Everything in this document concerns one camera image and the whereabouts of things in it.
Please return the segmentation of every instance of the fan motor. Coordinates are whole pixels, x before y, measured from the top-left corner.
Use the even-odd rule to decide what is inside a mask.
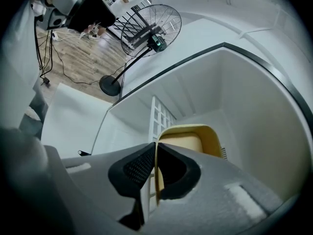
[[[151,46],[155,52],[161,52],[166,49],[167,44],[161,36],[152,35],[148,40],[148,46]]]

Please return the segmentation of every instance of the fan stand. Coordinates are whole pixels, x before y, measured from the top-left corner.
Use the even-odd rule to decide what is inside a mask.
[[[116,78],[112,76],[103,76],[99,81],[100,89],[109,96],[119,95],[121,92],[121,86],[118,82],[118,79],[131,67],[133,66],[140,58],[146,55],[152,50],[151,47],[148,47],[140,56],[138,56],[130,65],[128,65]]]

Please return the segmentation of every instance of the electric fan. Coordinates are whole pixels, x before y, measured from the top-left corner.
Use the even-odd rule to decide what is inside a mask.
[[[140,58],[164,51],[178,36],[181,17],[170,6],[158,4],[145,7],[133,14],[123,23],[122,48],[134,61],[116,77],[103,76],[99,85],[110,96],[120,93],[118,79]]]

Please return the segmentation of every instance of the fan base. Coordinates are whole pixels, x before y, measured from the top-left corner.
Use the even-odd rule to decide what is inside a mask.
[[[118,81],[112,84],[113,80],[112,76],[103,76],[99,81],[100,89],[109,96],[116,96],[121,92],[120,84]]]

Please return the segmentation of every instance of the white shirt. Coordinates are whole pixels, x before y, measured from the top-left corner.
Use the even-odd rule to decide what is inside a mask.
[[[116,18],[120,18],[132,7],[140,4],[144,0],[128,0],[129,2],[124,2],[123,0],[116,0],[114,4],[110,6],[112,13]]]

